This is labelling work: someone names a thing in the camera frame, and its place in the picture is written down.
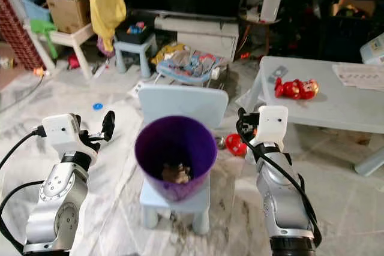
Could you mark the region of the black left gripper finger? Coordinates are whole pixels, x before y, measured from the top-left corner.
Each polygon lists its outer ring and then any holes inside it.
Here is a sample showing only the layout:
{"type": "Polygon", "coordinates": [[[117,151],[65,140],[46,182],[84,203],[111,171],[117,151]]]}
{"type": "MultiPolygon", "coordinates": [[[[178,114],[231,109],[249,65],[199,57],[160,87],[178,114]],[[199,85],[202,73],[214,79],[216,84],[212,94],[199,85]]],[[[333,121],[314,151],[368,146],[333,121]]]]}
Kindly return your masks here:
{"type": "Polygon", "coordinates": [[[102,122],[101,138],[104,141],[111,141],[115,130],[115,112],[108,111],[102,122]]]}

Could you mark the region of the purple plastic rubbish bin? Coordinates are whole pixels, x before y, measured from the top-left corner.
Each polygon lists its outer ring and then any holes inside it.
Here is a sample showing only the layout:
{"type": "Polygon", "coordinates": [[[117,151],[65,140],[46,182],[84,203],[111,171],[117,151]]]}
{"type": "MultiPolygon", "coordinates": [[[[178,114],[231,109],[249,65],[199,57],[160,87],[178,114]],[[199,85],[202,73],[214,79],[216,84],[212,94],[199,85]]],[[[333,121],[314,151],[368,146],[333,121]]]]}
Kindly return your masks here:
{"type": "Polygon", "coordinates": [[[167,201],[184,201],[203,189],[217,159],[213,133],[186,116],[166,116],[146,125],[135,143],[137,163],[150,187],[167,201]],[[189,180],[164,178],[164,170],[186,169],[189,180]]]}

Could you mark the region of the brown crumpled trash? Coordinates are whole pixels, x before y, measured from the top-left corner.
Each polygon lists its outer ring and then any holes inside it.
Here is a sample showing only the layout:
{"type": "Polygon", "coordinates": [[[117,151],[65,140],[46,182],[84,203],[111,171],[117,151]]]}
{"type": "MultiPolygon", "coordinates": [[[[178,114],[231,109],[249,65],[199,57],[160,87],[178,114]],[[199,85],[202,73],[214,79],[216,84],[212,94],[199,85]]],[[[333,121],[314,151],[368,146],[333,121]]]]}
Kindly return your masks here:
{"type": "Polygon", "coordinates": [[[194,174],[192,174],[191,167],[184,163],[165,163],[161,171],[162,180],[170,183],[188,183],[193,177],[194,174]]]}

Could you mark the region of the white paper leaflet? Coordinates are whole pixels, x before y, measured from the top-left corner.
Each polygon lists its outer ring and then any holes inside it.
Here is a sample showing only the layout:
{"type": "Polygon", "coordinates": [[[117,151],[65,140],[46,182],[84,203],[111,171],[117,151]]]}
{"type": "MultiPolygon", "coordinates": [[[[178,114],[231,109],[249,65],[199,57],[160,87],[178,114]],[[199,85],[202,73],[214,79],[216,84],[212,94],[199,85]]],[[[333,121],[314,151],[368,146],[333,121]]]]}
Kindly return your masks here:
{"type": "Polygon", "coordinates": [[[140,80],[131,89],[129,89],[127,95],[129,95],[132,99],[138,100],[140,98],[140,92],[147,86],[152,86],[152,83],[140,80]]]}

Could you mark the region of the red doll toy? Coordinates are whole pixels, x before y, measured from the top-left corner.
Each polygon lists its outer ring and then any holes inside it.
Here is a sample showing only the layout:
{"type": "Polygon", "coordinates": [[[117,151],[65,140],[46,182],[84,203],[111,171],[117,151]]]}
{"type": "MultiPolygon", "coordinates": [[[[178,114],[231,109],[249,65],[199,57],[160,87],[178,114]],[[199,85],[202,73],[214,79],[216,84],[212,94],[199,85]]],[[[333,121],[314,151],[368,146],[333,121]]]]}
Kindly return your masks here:
{"type": "Polygon", "coordinates": [[[278,77],[275,81],[274,95],[277,98],[288,98],[294,100],[310,100],[319,92],[319,84],[315,80],[301,81],[293,80],[289,82],[282,81],[278,77]]]}

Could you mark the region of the grey remote control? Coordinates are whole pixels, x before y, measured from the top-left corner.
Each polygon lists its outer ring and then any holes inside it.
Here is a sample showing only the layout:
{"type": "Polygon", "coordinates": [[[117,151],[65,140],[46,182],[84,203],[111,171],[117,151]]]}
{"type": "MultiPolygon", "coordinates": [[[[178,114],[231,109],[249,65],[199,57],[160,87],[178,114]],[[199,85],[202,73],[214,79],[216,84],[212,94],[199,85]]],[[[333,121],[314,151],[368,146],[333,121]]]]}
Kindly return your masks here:
{"type": "Polygon", "coordinates": [[[287,72],[288,69],[285,66],[276,67],[274,70],[267,74],[267,83],[276,83],[277,79],[284,77],[287,72]]]}

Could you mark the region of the light blue stool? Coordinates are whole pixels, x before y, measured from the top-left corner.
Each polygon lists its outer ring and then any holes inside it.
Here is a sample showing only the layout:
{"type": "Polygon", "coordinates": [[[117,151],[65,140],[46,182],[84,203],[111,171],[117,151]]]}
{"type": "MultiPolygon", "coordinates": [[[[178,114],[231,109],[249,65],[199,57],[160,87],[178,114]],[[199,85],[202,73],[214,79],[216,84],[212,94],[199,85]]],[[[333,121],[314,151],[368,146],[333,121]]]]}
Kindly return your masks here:
{"type": "Polygon", "coordinates": [[[151,34],[145,42],[140,44],[115,40],[113,48],[115,48],[115,56],[117,59],[119,73],[125,73],[127,71],[127,65],[124,62],[122,53],[129,52],[139,56],[142,78],[148,80],[152,76],[150,67],[150,59],[152,57],[151,53],[157,52],[158,50],[156,36],[154,34],[151,34]]]}

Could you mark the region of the patterned baby bouncer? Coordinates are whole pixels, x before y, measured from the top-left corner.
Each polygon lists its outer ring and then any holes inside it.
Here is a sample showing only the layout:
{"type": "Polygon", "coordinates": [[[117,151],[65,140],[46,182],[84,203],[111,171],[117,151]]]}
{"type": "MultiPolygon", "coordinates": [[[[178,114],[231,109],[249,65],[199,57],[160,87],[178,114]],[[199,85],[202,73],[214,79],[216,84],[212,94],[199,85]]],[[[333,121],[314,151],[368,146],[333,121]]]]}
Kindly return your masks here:
{"type": "Polygon", "coordinates": [[[172,42],[160,48],[151,62],[158,73],[156,80],[165,76],[183,85],[212,87],[214,81],[227,78],[232,61],[172,42]]]}

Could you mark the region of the light blue low table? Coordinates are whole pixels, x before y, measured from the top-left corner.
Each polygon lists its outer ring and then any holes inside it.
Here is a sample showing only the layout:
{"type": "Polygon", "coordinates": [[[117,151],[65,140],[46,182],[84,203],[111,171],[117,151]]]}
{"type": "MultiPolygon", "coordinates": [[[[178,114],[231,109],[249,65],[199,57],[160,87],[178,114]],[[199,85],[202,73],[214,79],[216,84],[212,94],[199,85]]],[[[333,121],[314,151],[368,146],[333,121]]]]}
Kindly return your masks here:
{"type": "Polygon", "coordinates": [[[265,56],[259,63],[253,85],[241,95],[238,104],[248,111],[254,110],[259,103],[286,106],[289,111],[288,122],[293,124],[384,134],[384,92],[344,86],[332,70],[334,64],[312,59],[265,56]],[[275,97],[274,84],[267,83],[266,78],[279,66],[288,69],[282,77],[285,82],[296,79],[318,81],[319,94],[305,102],[275,97]]]}

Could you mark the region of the brown round side table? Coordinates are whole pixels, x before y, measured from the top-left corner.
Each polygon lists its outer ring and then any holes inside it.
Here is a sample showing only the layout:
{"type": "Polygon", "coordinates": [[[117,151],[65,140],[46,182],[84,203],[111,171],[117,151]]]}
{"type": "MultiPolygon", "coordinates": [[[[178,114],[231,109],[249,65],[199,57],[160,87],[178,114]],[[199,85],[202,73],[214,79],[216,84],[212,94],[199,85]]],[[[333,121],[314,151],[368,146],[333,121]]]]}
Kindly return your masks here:
{"type": "Polygon", "coordinates": [[[240,9],[239,10],[239,19],[246,24],[246,28],[244,32],[242,32],[242,37],[239,40],[238,48],[236,48],[234,55],[236,59],[258,59],[260,61],[264,56],[269,55],[269,51],[271,51],[271,25],[276,23],[280,23],[281,19],[276,18],[276,20],[261,20],[261,18],[255,14],[251,10],[240,9]],[[251,52],[244,52],[242,48],[246,45],[249,40],[250,32],[254,26],[263,26],[265,31],[265,40],[264,40],[264,54],[262,56],[255,56],[251,52]]]}

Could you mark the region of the yellow cloth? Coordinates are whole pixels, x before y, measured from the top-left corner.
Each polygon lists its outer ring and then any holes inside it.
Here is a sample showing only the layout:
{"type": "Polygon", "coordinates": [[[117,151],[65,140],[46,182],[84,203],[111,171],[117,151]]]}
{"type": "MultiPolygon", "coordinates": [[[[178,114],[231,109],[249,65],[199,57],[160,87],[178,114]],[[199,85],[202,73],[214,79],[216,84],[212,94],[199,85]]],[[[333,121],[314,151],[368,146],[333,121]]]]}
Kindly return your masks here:
{"type": "Polygon", "coordinates": [[[127,15],[124,0],[89,0],[91,23],[100,39],[101,51],[107,56],[115,54],[113,37],[127,15]]]}

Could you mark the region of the green plastic toy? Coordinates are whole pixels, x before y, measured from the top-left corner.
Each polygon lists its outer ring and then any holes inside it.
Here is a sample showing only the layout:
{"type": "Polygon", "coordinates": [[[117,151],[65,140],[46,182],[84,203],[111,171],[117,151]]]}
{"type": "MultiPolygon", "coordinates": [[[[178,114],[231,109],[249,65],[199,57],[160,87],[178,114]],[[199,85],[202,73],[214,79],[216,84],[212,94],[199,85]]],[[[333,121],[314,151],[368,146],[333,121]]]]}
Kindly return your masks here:
{"type": "Polygon", "coordinates": [[[50,33],[56,32],[58,30],[55,24],[47,20],[41,20],[41,19],[31,19],[29,22],[30,22],[31,30],[33,31],[33,33],[41,34],[46,37],[47,48],[49,49],[50,56],[53,59],[57,59],[58,51],[56,50],[54,42],[50,37],[50,33]]]}

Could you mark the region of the printed paper sheet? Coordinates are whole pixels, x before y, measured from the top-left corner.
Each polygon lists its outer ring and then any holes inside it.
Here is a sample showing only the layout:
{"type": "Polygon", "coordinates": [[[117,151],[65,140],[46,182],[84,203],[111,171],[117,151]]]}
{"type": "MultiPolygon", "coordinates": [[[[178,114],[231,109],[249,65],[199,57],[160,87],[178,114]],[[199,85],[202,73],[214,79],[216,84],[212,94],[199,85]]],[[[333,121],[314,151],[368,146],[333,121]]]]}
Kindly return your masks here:
{"type": "Polygon", "coordinates": [[[332,70],[344,86],[384,92],[384,67],[340,62],[332,70]]]}

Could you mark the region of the blue plastic crate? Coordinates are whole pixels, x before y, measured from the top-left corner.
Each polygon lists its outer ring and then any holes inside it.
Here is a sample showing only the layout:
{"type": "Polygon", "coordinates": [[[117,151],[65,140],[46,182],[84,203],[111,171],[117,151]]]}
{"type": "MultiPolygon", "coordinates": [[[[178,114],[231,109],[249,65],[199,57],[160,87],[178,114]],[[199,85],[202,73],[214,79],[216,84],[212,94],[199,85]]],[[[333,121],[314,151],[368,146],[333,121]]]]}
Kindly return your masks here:
{"type": "Polygon", "coordinates": [[[46,0],[21,0],[21,2],[28,19],[52,22],[46,0]]]}

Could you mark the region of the white plastic container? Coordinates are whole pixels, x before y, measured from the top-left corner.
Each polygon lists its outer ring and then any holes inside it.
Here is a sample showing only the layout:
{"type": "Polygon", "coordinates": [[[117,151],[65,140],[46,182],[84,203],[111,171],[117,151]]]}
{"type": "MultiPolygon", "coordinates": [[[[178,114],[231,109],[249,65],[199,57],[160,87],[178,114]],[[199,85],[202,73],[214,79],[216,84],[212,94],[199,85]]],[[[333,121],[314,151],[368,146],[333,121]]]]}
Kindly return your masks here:
{"type": "Polygon", "coordinates": [[[384,33],[365,43],[359,52],[363,64],[368,66],[384,66],[384,33]]]}

